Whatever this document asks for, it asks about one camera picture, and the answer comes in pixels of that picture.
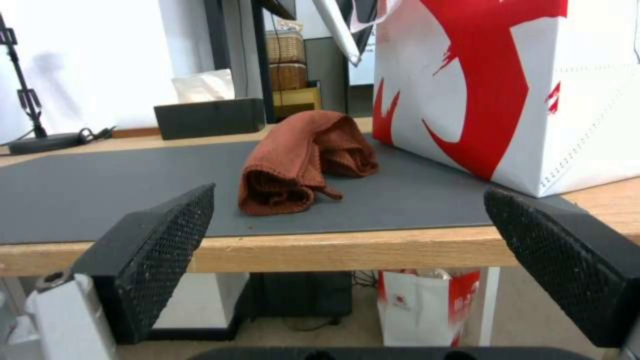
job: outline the light stand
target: light stand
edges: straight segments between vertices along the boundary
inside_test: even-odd
[[[34,152],[51,151],[56,149],[64,149],[83,144],[83,137],[79,133],[66,133],[47,135],[47,131],[40,123],[40,114],[42,114],[42,106],[35,90],[30,89],[22,75],[22,69],[18,61],[18,54],[15,46],[18,41],[15,38],[13,29],[4,25],[2,14],[0,13],[0,45],[6,45],[8,55],[13,62],[15,73],[20,81],[20,89],[18,89],[18,99],[20,106],[31,119],[33,123],[33,133],[35,138],[17,140],[8,144],[11,154],[31,154]]]

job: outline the white tissue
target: white tissue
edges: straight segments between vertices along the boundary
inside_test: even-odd
[[[181,104],[236,98],[231,70],[201,72],[171,80]]]

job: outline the black cable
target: black cable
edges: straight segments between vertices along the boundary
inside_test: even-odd
[[[9,144],[11,144],[11,143],[14,143],[14,142],[18,141],[18,140],[22,140],[22,139],[24,139],[25,137],[27,137],[27,135],[28,135],[28,134],[31,134],[32,132],[33,132],[33,129],[31,129],[31,130],[27,131],[24,135],[20,136],[19,138],[11,140],[10,142],[0,143],[0,147],[2,147],[2,146],[7,146],[7,145],[9,145]]]
[[[378,279],[374,272],[354,271],[351,272],[351,283],[353,286],[361,286],[363,288],[377,288]]]
[[[276,41],[278,42],[278,63],[276,64],[276,87],[280,92],[280,106],[284,106],[282,103],[282,87],[280,86],[280,61],[282,61],[282,50],[280,49],[280,35],[278,35],[278,29],[276,29],[276,22],[273,19],[273,13],[271,13],[271,25],[273,25],[273,32],[276,33]]]
[[[90,143],[98,139],[111,138],[113,136],[113,130],[115,128],[116,128],[115,126],[105,127],[104,129],[100,130],[97,134],[94,134],[93,131],[91,131],[91,129],[89,129],[88,127],[84,127],[80,129],[80,131],[78,131],[78,136],[80,136],[83,143]]]
[[[244,50],[244,30],[242,25],[242,6],[240,0],[237,1],[238,16],[240,18],[240,44],[242,45],[242,59],[244,61],[244,97],[249,97],[249,70],[246,67],[246,52]]]
[[[291,326],[290,324],[287,323],[285,318],[282,318],[282,323],[287,327],[287,329],[292,330],[292,331],[300,331],[300,332],[310,332],[310,331],[317,331],[322,329],[323,327],[327,327],[329,325],[335,324],[336,323],[336,319],[335,318],[330,318],[329,320],[316,325],[316,326],[311,326],[311,327],[295,327],[295,326]]]

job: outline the microfiber towel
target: microfiber towel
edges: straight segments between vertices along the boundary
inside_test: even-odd
[[[323,173],[363,177],[377,170],[375,152],[351,117],[304,111],[276,125],[249,155],[238,206],[249,215],[297,213],[313,204],[316,192],[342,198]]]

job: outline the woven basket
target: woven basket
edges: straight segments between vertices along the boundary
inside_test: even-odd
[[[297,31],[278,32],[280,37],[280,63],[305,63],[305,45]],[[278,40],[275,32],[267,32],[269,63],[278,63]]]
[[[275,90],[294,90],[307,87],[307,66],[303,64],[269,65],[271,88]]]

